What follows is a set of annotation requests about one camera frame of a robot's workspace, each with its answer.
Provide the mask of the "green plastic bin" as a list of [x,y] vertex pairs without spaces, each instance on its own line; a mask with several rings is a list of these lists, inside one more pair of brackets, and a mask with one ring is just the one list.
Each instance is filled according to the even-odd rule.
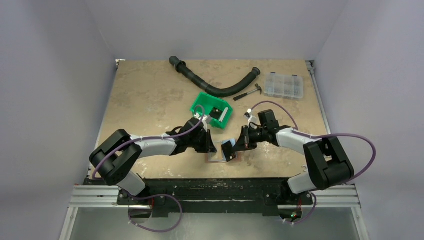
[[211,112],[211,110],[213,108],[217,108],[217,109],[220,109],[222,111],[225,108],[229,108],[223,122],[219,122],[219,120],[211,118],[211,121],[209,123],[209,125],[214,127],[214,128],[219,128],[219,129],[225,129],[226,128],[226,126],[229,122],[229,119],[231,117],[231,114],[233,113],[233,108],[230,106],[230,104],[227,101],[220,99],[218,97],[214,97],[210,94],[201,92],[197,96],[197,98],[195,99],[194,103],[192,104],[192,106],[190,108],[190,111],[191,111],[193,116],[196,113],[199,113],[201,115],[202,112],[203,112],[200,108],[197,107],[197,105],[202,106],[204,108],[205,115],[209,115],[209,113]]

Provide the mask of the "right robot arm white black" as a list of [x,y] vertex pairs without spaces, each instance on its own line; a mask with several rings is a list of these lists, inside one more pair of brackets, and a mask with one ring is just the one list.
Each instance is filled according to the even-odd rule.
[[259,124],[241,128],[232,152],[254,150],[259,143],[267,142],[303,155],[307,171],[282,183],[280,196],[284,202],[292,204],[302,193],[326,190],[354,176],[354,168],[337,137],[312,138],[295,133],[293,128],[280,125],[272,110],[259,112],[258,119]]

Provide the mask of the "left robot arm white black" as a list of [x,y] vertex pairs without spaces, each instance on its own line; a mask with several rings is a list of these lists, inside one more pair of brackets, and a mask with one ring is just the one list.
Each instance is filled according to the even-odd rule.
[[124,129],[116,130],[89,156],[93,174],[108,186],[118,186],[138,205],[149,199],[148,186],[132,172],[137,160],[154,156],[175,156],[188,148],[200,154],[216,153],[211,131],[197,118],[161,135],[137,136]]

